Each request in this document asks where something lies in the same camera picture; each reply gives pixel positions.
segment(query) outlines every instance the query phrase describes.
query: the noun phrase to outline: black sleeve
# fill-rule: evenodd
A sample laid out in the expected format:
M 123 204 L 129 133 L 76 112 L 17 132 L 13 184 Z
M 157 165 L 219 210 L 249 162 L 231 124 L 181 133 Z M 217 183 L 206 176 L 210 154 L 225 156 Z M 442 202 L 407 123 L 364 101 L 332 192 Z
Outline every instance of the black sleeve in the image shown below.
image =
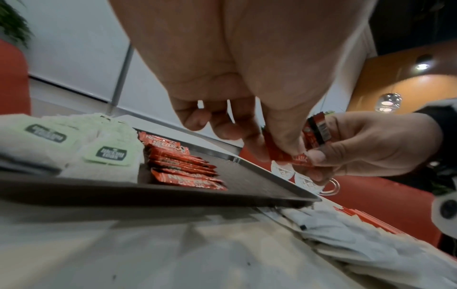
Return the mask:
M 437 175 L 457 175 L 457 98 L 432 102 L 416 112 L 429 115 L 443 131 L 441 148 L 430 160 L 438 163 Z

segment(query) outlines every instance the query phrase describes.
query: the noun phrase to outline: ceiling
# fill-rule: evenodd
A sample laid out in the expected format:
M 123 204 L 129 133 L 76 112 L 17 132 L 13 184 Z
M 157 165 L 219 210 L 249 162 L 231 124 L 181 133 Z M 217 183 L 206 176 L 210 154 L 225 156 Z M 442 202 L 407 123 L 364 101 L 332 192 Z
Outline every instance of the ceiling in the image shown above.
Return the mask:
M 370 19 L 378 55 L 457 39 L 457 0 L 379 0 Z

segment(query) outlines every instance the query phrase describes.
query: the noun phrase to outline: white table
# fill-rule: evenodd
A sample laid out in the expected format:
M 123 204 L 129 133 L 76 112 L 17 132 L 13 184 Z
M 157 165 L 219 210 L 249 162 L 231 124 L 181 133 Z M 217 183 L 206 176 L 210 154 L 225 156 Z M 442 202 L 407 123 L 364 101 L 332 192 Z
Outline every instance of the white table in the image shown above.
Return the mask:
M 223 151 L 131 116 L 118 119 Z M 390 288 L 343 273 L 249 208 L 44 208 L 2 201 L 0 230 L 1 289 Z

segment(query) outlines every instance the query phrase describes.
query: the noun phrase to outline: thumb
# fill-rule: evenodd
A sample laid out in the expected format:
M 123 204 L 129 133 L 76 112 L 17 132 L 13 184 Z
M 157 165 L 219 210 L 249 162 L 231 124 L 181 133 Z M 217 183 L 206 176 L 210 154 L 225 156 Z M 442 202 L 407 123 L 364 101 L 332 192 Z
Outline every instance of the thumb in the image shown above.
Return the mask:
M 308 157 L 315 166 L 333 167 L 341 166 L 363 158 L 370 144 L 357 135 L 353 138 L 327 143 L 319 149 L 308 151 Z
M 296 156 L 304 153 L 302 130 L 310 107 L 302 104 L 286 110 L 276 110 L 262 103 L 262 112 L 266 127 L 282 151 Z

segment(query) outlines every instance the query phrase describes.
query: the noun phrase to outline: black tray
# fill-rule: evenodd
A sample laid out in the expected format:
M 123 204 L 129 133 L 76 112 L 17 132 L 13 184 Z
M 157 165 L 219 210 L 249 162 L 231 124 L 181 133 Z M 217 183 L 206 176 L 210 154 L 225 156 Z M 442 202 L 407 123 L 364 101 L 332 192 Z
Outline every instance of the black tray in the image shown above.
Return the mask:
M 192 155 L 202 157 L 217 166 L 216 171 L 220 175 L 218 178 L 225 182 L 228 190 L 148 184 L 150 171 L 147 166 L 144 166 L 140 168 L 139 184 L 0 172 L 0 197 L 10 201 L 44 206 L 299 208 L 321 201 L 320 197 L 244 159 L 180 140 L 176 141 L 189 147 Z

